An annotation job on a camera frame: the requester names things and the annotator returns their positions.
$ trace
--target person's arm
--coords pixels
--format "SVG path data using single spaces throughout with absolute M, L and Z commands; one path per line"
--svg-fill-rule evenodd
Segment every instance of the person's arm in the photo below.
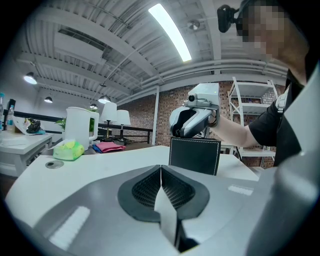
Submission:
M 209 119 L 209 123 L 215 121 L 214 117 Z M 212 128 L 222 140 L 237 147 L 251 147 L 254 145 L 276 146 L 277 129 L 280 123 L 280 116 L 274 101 L 266 111 L 254 122 L 243 127 L 220 115 L 216 127 Z
M 222 140 L 237 147 L 251 147 L 259 144 L 252 135 L 248 125 L 243 127 L 221 115 L 219 123 L 212 129 Z

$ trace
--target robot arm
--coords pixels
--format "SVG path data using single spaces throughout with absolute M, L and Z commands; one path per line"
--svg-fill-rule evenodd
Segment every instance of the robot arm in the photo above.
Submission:
M 216 112 L 219 122 L 219 84 L 200 83 L 188 93 L 183 106 L 172 111 L 169 124 L 170 134 L 174 137 L 192 138 L 204 131 L 209 117 Z

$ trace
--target person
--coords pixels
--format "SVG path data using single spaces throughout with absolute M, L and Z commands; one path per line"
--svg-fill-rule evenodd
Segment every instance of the person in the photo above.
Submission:
M 292 1 L 280 0 L 242 1 L 236 20 L 237 34 L 244 42 L 260 44 L 266 55 L 288 66 L 285 93 L 247 126 L 220 116 L 212 128 L 222 140 L 238 147 L 275 146 L 274 166 L 301 151 L 283 113 L 303 90 L 319 60 L 313 45 L 312 21 L 303 20 L 301 17 L 305 16 L 299 13 L 307 12 L 310 6 L 300 2 L 299 6 L 294 5 Z M 209 126 L 211 124 L 215 124 L 213 116 L 209 119 Z

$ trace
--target brick wall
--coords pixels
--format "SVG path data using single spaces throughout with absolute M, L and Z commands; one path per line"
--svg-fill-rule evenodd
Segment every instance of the brick wall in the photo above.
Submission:
M 232 86 L 232 81 L 225 81 L 219 83 L 219 96 L 220 96 L 220 115 L 228 118 L 230 120 L 230 106 L 228 99 L 228 91 L 230 91 Z M 168 90 L 161 92 L 159 95 L 159 105 L 158 105 L 158 118 L 156 126 L 156 139 L 155 142 L 157 145 L 170 146 L 170 128 L 169 128 L 169 117 L 173 110 L 182 106 L 183 101 L 186 100 L 188 92 L 192 90 L 195 85 L 188 85 L 184 87 L 179 87 L 176 89 Z M 284 92 L 285 87 L 276 85 L 276 90 L 278 96 Z M 270 104 L 274 99 L 273 90 L 268 91 L 263 97 L 263 103 Z M 129 102 L 127 104 L 121 105 L 118 109 L 128 110 L 130 113 L 131 126 L 141 127 L 141 128 L 153 128 L 154 122 L 154 111 L 155 111 L 155 100 L 154 95 L 150 95 L 144 98 L 140 98 Z M 254 103 L 261 103 L 259 99 L 251 99 Z M 249 99 L 243 99 L 243 102 L 249 102 Z M 253 122 L 257 115 L 245 115 L 244 124 L 248 125 L 250 122 Z M 233 120 L 240 124 L 239 115 L 234 115 Z M 125 135 L 146 135 L 146 132 L 141 131 L 124 131 Z M 210 138 L 218 139 L 220 138 L 214 134 L 211 130 L 209 134 Z M 144 137 L 133 137 L 128 138 L 135 141 L 144 141 Z M 243 162 L 247 166 L 260 166 L 262 158 L 261 157 L 244 157 Z M 273 160 L 271 157 L 264 158 L 264 164 L 262 167 L 269 168 L 273 166 Z

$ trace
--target black vent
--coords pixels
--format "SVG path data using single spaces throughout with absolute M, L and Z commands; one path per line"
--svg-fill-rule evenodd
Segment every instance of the black vent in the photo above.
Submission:
M 91 45 L 101 51 L 104 51 L 107 46 L 102 41 L 97 40 L 96 38 L 94 38 L 88 34 L 85 34 L 85 33 L 80 32 L 78 30 L 72 29 L 70 27 L 61 28 L 59 30 L 59 33 L 67 35 L 67 36 L 75 38 L 75 39 L 78 39 L 78 40 L 85 42 L 85 43 L 87 43 L 87 44 L 89 44 L 89 45 Z
M 133 197 L 142 205 L 155 208 L 156 197 L 160 189 L 160 168 L 145 177 L 132 188 Z
M 168 171 L 162 169 L 161 177 L 162 188 L 176 210 L 195 196 L 195 189 L 191 185 L 175 177 Z

